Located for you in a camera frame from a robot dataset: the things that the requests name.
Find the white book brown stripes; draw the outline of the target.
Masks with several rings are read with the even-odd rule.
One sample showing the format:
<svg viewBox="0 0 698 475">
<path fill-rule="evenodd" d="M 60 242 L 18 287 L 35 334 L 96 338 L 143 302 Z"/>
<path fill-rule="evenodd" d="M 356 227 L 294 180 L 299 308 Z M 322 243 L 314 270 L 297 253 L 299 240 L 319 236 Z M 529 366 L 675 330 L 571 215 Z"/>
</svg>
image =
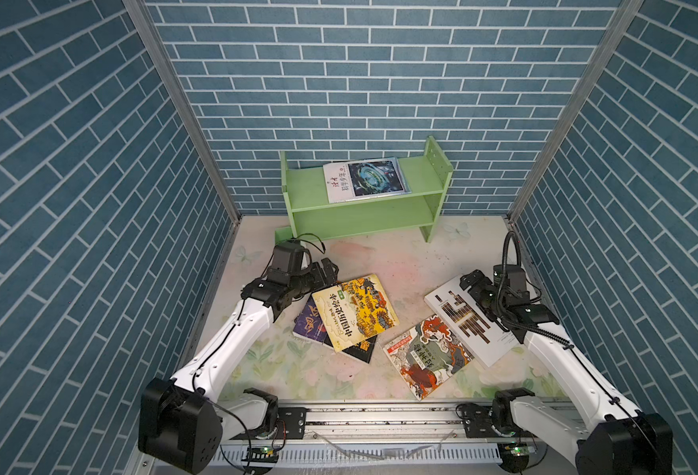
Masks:
<svg viewBox="0 0 698 475">
<path fill-rule="evenodd" d="M 459 277 L 428 293 L 424 302 L 482 366 L 493 366 L 518 346 L 513 334 L 503 332 L 491 322 L 476 301 L 461 288 Z"/>
</svg>

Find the yellow illustrated history book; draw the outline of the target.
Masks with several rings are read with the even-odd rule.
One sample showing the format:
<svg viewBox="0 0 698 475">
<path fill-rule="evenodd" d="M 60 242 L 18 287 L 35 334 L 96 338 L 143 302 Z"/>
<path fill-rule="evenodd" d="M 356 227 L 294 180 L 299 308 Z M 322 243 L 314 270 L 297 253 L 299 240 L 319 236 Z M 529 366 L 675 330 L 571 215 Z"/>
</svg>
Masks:
<svg viewBox="0 0 698 475">
<path fill-rule="evenodd" d="M 400 324 L 376 274 L 317 291 L 313 293 L 313 301 L 336 352 L 343 352 Z"/>
</svg>

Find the red green illustrated book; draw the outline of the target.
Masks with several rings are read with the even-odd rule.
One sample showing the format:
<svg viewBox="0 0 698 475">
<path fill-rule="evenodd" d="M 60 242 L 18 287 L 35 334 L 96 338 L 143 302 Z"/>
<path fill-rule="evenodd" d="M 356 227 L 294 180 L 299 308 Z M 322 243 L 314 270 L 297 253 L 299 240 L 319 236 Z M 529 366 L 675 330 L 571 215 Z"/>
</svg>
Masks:
<svg viewBox="0 0 698 475">
<path fill-rule="evenodd" d="M 383 352 L 418 401 L 473 360 L 471 352 L 438 316 L 403 332 L 388 342 Z"/>
</svg>

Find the blue galaxy cover book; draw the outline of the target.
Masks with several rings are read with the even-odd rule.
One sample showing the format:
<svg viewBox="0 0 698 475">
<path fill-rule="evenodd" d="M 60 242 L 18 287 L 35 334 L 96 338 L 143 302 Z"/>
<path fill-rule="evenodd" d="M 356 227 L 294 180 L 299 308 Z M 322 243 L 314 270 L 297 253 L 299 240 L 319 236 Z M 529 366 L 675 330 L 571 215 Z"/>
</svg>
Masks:
<svg viewBox="0 0 698 475">
<path fill-rule="evenodd" d="M 410 193 L 397 158 L 333 162 L 322 171 L 332 204 Z"/>
</svg>

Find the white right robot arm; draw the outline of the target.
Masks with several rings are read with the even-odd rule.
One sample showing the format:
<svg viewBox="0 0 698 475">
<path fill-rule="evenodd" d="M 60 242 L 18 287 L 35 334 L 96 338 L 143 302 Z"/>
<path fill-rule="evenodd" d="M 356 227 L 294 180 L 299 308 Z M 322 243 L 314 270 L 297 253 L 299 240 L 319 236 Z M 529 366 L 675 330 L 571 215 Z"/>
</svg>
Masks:
<svg viewBox="0 0 698 475">
<path fill-rule="evenodd" d="M 670 425 L 644 413 L 577 351 L 560 319 L 531 298 L 519 266 L 498 265 L 492 277 L 475 270 L 457 282 L 489 321 L 545 365 L 582 418 L 575 424 L 525 388 L 503 390 L 491 409 L 497 431 L 539 437 L 580 474 L 673 471 Z"/>
</svg>

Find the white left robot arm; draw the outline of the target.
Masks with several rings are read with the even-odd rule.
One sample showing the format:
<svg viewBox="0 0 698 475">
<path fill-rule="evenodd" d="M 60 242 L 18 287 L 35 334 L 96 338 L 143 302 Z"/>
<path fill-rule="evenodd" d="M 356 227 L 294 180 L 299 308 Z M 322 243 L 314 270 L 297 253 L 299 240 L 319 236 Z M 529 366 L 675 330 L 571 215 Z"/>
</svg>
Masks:
<svg viewBox="0 0 698 475">
<path fill-rule="evenodd" d="M 263 273 L 246 284 L 212 339 L 172 376 L 151 380 L 140 397 L 137 448 L 190 474 L 224 441 L 285 435 L 276 396 L 256 389 L 223 406 L 218 398 L 254 342 L 293 302 L 338 282 L 329 258 L 314 261 L 299 239 L 277 243 Z"/>
</svg>

